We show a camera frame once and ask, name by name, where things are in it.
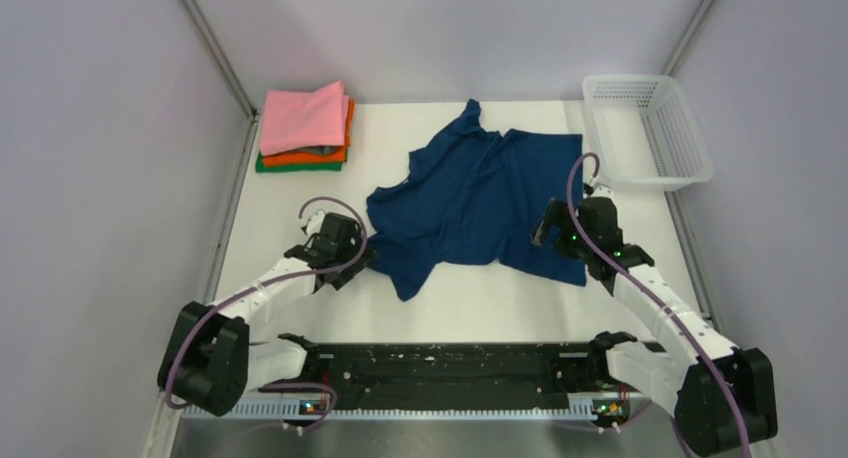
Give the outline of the blue mickey print t-shirt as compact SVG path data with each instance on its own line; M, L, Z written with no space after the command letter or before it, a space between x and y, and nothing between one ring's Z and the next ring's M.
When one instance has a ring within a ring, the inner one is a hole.
M372 270L408 301L440 263L488 265L569 285L587 283L582 263L531 241L551 199L582 199L567 178L582 155L579 134L488 131L482 108L464 110L423 148L409 154L408 175L366 199L375 230Z

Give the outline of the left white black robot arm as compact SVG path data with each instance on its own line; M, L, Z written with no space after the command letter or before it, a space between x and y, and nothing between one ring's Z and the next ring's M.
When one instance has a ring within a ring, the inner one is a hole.
M179 312L157 384L177 407L214 416L229 413L243 394L285 380L297 391L319 382L311 343L290 335L258 334L289 306L323 288L344 287L376 256L358 216L314 213L306 241L287 250L265 274L229 298L193 301Z

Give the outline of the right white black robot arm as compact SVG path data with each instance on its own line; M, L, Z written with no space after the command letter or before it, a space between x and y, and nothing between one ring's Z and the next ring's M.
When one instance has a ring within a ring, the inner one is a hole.
M740 450L778 433L773 366L758 348L743 349L690 307L640 246L625 242L613 200L595 193L578 207L553 199L534 228L534 244L586 266L589 276L627 308L661 346L654 352L626 332L590 343L589 382L620 382L668 413L678 439L699 457Z

